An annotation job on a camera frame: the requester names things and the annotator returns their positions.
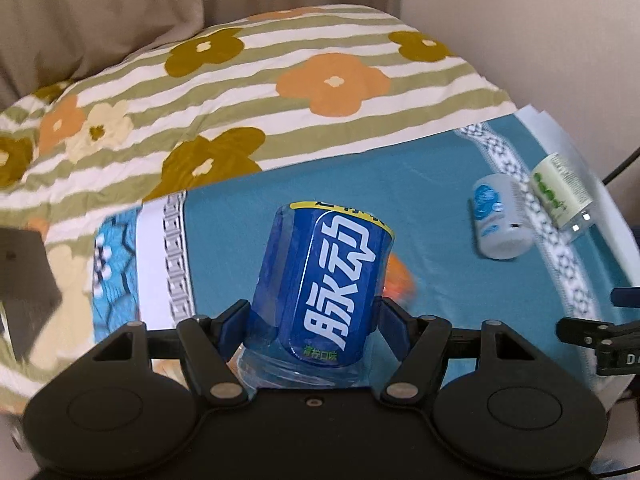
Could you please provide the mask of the blue labelled plastic cup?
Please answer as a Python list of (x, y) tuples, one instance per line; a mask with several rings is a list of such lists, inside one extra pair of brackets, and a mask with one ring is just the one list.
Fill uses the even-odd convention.
[(367, 381), (392, 229), (365, 211), (307, 200), (276, 213), (238, 361), (259, 388)]

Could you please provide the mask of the orange labelled plastic cup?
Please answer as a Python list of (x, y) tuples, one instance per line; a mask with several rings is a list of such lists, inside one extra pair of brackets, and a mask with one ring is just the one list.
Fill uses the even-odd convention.
[(383, 284), (383, 296), (394, 300), (401, 307), (408, 307), (416, 294), (413, 277), (397, 255), (392, 252), (387, 260)]

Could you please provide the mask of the teal patterned tablecloth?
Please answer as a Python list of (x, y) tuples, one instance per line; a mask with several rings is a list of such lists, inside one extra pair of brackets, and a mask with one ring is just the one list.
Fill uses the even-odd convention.
[[(534, 196), (526, 200), (536, 242), (511, 261), (482, 257), (472, 227), (472, 186), (501, 172), (526, 185), (548, 154), (563, 155), (592, 196), (593, 226), (564, 240)], [(601, 377), (591, 350), (562, 344), (562, 316), (625, 323), (617, 286), (639, 281), (634, 236), (570, 137), (533, 107), (427, 138), (332, 157), (170, 194), (113, 214), (94, 240), (93, 333), (122, 324), (171, 328), (214, 316), (253, 295), (277, 210), (298, 200), (353, 206), (384, 221), (416, 283), (409, 308), (459, 327), (498, 318), (611, 406), (629, 378)]]

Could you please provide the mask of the floral striped quilt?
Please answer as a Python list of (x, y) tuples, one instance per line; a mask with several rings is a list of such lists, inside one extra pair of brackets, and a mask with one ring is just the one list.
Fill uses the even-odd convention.
[(1, 114), (1, 221), (41, 234), (62, 301), (24, 353), (2, 347), (2, 412), (91, 346), (93, 239), (112, 214), (514, 110), (446, 44), (354, 4), (210, 26), (18, 100)]

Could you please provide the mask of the beige curtain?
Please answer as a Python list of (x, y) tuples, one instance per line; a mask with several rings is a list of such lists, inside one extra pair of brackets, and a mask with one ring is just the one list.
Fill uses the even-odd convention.
[(1, 105), (208, 25), (330, 3), (400, 8), (400, 0), (1, 0)]

